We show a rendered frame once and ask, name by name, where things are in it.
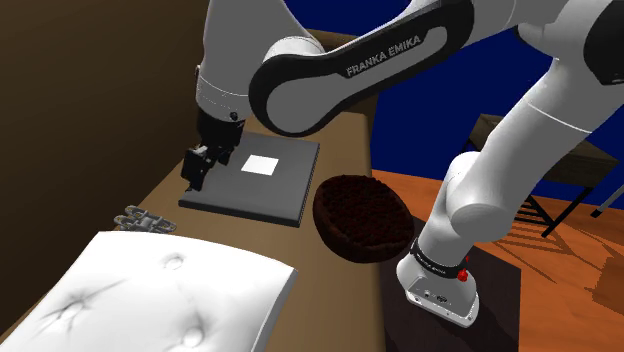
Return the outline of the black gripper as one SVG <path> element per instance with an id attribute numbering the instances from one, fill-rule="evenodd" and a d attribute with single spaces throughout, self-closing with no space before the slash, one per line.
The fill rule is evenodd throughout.
<path id="1" fill-rule="evenodd" d="M 189 182 L 189 188 L 201 191 L 208 171 L 215 161 L 227 166 L 234 148 L 240 143 L 245 121 L 223 121 L 198 110 L 197 132 L 200 145 L 185 152 L 181 177 Z M 215 158 L 213 150 L 217 148 Z"/>

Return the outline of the grey flat book white label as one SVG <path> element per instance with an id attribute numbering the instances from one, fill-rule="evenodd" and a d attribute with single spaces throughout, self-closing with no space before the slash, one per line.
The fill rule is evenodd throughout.
<path id="1" fill-rule="evenodd" d="M 187 190 L 185 208 L 299 227 L 320 144 L 245 132 L 229 163 L 208 171 L 201 190 Z"/>

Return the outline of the grey metal hinge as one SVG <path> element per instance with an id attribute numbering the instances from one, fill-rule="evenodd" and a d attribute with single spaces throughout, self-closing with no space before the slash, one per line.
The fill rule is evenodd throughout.
<path id="1" fill-rule="evenodd" d="M 174 222 L 134 205 L 127 206 L 125 214 L 117 215 L 114 218 L 114 223 L 123 231 L 168 234 L 177 229 Z"/>

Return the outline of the white tufted cushion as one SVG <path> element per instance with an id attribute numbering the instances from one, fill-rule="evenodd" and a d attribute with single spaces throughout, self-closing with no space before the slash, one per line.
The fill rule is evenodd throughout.
<path id="1" fill-rule="evenodd" d="M 264 352 L 296 277 L 221 244 L 100 232 L 0 352 Z"/>

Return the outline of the dark brown round basket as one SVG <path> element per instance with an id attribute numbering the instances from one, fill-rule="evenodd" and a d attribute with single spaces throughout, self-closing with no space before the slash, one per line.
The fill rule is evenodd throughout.
<path id="1" fill-rule="evenodd" d="M 313 200 L 313 220 L 323 243 L 355 263 L 389 260 L 414 236 L 413 217 L 385 183 L 363 175 L 339 175 L 323 181 Z"/>

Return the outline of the brown wooden table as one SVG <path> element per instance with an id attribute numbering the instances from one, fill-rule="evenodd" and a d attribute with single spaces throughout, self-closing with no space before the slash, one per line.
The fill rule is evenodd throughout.
<path id="1" fill-rule="evenodd" d="M 385 352 L 378 269 L 297 228 L 182 208 L 201 28 L 0 41 L 0 341 L 128 205 L 298 271 L 267 352 Z"/>

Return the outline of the dark robot stand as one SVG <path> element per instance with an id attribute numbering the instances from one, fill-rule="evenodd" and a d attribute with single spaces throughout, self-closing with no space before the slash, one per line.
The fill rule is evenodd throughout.
<path id="1" fill-rule="evenodd" d="M 408 302 L 396 277 L 406 253 L 379 265 L 387 352 L 519 352 L 520 268 L 478 247 L 469 251 L 480 309 L 462 328 Z"/>

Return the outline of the brown table with black legs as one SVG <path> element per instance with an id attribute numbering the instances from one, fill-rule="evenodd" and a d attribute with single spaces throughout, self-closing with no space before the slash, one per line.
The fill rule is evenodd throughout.
<path id="1" fill-rule="evenodd" d="M 541 236 L 546 238 L 620 163 L 620 161 L 603 150 L 582 141 L 571 152 L 564 156 L 543 177 L 545 181 L 582 186 L 583 190 L 555 219 L 529 195 L 517 212 L 515 219 L 536 225 L 544 225 L 546 229 Z"/>

